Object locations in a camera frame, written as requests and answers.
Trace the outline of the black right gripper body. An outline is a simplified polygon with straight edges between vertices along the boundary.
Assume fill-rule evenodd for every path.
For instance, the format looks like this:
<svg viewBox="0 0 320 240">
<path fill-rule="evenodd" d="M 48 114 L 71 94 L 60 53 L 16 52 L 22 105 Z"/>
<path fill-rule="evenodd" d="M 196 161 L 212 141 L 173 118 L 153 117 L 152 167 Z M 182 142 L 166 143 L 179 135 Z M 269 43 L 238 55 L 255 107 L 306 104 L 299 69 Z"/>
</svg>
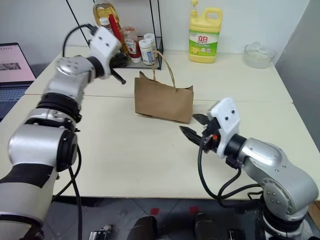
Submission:
<svg viewBox="0 0 320 240">
<path fill-rule="evenodd" d="M 212 120 L 209 120 L 209 123 L 204 126 L 204 131 L 202 132 L 204 144 L 200 147 L 202 152 L 217 152 L 221 140 L 221 135 L 219 133 L 220 128 L 220 124 L 216 117 L 214 117 Z"/>
</svg>

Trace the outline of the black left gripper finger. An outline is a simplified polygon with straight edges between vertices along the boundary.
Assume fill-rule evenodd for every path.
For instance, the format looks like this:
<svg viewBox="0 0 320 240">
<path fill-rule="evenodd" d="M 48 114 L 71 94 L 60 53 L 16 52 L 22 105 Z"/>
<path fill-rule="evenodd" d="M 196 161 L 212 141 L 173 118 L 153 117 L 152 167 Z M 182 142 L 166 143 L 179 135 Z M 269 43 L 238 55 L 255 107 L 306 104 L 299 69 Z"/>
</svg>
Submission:
<svg viewBox="0 0 320 240">
<path fill-rule="evenodd" d="M 113 68 L 110 69 L 110 73 L 113 77 L 115 77 L 122 85 L 126 83 L 126 81 L 121 77 Z"/>
</svg>

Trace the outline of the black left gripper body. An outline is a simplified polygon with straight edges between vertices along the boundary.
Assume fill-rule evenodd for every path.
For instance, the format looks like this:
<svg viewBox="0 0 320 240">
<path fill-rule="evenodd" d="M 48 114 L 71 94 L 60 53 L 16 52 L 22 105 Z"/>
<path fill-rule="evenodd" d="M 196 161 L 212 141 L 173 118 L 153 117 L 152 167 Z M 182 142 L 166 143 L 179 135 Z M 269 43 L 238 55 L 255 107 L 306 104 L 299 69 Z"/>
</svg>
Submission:
<svg viewBox="0 0 320 240">
<path fill-rule="evenodd" d="M 111 68 L 126 68 L 128 65 L 128 55 L 125 53 L 117 53 L 110 60 Z"/>
</svg>

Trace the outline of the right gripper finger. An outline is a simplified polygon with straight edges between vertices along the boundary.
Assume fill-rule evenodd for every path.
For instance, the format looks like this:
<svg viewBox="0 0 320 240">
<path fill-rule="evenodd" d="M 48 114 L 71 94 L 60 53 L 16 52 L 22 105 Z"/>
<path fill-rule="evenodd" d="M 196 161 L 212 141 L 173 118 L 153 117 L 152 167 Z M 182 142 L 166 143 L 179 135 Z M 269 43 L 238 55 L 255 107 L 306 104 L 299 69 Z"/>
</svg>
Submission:
<svg viewBox="0 0 320 240">
<path fill-rule="evenodd" d="M 209 123 L 209 119 L 207 115 L 196 113 L 193 114 L 192 117 L 199 122 L 202 126 L 206 126 Z"/>
<path fill-rule="evenodd" d="M 197 134 L 195 130 L 192 130 L 191 128 L 187 126 L 180 126 L 179 127 L 184 136 L 192 143 L 194 143 L 197 146 L 203 145 L 204 140 L 203 138 Z"/>
</svg>

